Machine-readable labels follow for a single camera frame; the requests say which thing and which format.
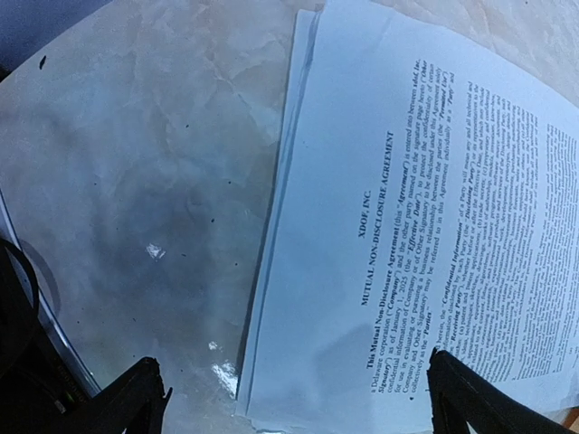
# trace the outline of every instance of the marble table top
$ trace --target marble table top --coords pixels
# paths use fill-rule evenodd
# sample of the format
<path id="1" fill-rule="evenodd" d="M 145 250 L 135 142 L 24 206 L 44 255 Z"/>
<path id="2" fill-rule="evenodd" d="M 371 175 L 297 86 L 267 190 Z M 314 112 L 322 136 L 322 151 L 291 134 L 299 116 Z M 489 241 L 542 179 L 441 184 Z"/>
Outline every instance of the marble table top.
<path id="1" fill-rule="evenodd" d="M 0 84 L 0 187 L 44 295 L 101 386 L 159 360 L 166 433 L 253 432 L 233 416 L 242 331 L 293 23 L 318 3 L 115 0 Z M 579 102 L 579 5 L 383 3 Z"/>

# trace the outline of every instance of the white paper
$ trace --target white paper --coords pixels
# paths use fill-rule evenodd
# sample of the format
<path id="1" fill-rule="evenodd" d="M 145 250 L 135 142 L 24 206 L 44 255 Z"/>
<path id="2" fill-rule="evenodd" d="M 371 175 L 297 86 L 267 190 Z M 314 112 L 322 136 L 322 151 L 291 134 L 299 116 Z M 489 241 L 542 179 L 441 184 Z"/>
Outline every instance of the white paper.
<path id="1" fill-rule="evenodd" d="M 577 114 L 455 33 L 379 5 L 330 3 L 299 113 L 247 415 L 335 432 L 428 429 L 434 346 L 535 410 L 577 403 Z"/>
<path id="2" fill-rule="evenodd" d="M 280 151 L 278 155 L 277 175 L 275 191 L 273 195 L 270 224 L 268 225 L 263 251 L 261 254 L 261 273 L 253 295 L 252 314 L 258 318 L 261 315 L 263 299 L 265 297 L 267 270 L 271 264 L 274 235 L 277 229 L 277 221 L 280 217 L 280 205 L 284 192 L 284 184 L 287 181 L 290 167 L 291 149 L 293 148 L 293 135 L 295 134 L 295 124 L 299 113 L 303 86 L 308 74 L 308 57 L 313 49 L 313 37 L 315 28 L 312 29 L 316 13 L 311 11 L 299 11 L 296 17 L 296 27 L 294 31 L 293 46 L 291 49 L 291 61 L 288 77 L 288 91 L 283 114 L 283 125 L 281 129 Z M 253 362 L 255 357 L 255 343 L 259 334 L 259 320 L 253 320 L 246 340 L 245 356 L 243 360 L 243 376 L 237 394 L 237 409 L 239 414 L 245 414 L 249 395 L 251 391 Z"/>

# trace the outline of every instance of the stack of papers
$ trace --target stack of papers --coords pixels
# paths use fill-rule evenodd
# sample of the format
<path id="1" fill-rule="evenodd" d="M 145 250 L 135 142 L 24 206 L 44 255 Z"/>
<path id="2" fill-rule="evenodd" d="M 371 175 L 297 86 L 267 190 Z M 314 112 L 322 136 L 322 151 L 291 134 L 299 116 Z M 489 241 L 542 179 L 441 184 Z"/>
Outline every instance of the stack of papers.
<path id="1" fill-rule="evenodd" d="M 300 12 L 238 413 L 430 429 L 434 347 L 534 410 L 578 404 L 578 119 L 441 27 Z"/>

